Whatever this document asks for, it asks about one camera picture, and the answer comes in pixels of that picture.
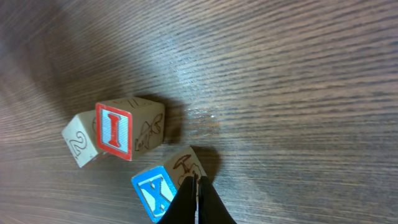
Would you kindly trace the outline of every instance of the red square border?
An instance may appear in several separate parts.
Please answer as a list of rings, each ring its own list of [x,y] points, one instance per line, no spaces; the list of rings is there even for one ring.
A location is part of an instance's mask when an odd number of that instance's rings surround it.
[[[122,151],[119,151],[117,149],[114,149],[113,147],[107,146],[101,142],[101,110],[107,110],[112,113],[120,114],[123,116],[126,116],[129,120],[129,125],[128,125],[128,151],[127,153],[123,153]],[[96,113],[96,121],[97,121],[97,146],[100,149],[103,149],[107,152],[110,152],[114,154],[115,156],[119,156],[122,159],[131,161],[132,159],[132,115],[131,113],[124,111],[124,110],[119,110],[117,108],[114,108],[112,106],[106,106],[102,103],[97,103],[95,104],[95,113]]]

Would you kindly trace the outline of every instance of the wood grain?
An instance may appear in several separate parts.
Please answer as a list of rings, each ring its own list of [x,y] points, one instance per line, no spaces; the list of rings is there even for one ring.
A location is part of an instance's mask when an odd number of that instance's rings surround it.
[[[238,223],[398,223],[397,1],[0,1],[0,223],[150,223],[130,178],[189,144]],[[165,144],[79,169],[97,101]]]

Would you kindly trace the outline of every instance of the blue square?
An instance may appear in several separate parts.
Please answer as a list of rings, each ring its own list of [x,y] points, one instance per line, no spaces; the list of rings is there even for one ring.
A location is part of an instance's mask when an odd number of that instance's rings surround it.
[[[169,208],[177,189],[163,166],[157,166],[131,179],[150,219],[158,222]]]

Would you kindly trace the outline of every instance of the letter x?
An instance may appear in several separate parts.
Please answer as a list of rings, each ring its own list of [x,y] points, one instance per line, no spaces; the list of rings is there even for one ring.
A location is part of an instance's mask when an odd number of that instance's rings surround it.
[[[140,185],[141,189],[146,190],[155,199],[155,210],[153,211],[155,216],[163,214],[170,205],[170,202],[160,192],[160,183],[162,183],[162,180],[163,177],[159,177]]]

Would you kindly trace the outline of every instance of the toy block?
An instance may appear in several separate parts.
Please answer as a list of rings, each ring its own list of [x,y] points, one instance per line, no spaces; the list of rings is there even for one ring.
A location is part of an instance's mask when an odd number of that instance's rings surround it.
[[[158,222],[184,179],[194,174],[198,174],[198,178],[206,175],[195,152],[188,146],[135,175],[131,183],[150,219]]]
[[[163,142],[165,108],[138,97],[96,104],[97,146],[131,161]]]
[[[107,154],[96,147],[95,121],[95,110],[82,112],[76,114],[62,131],[62,136],[80,168]]]

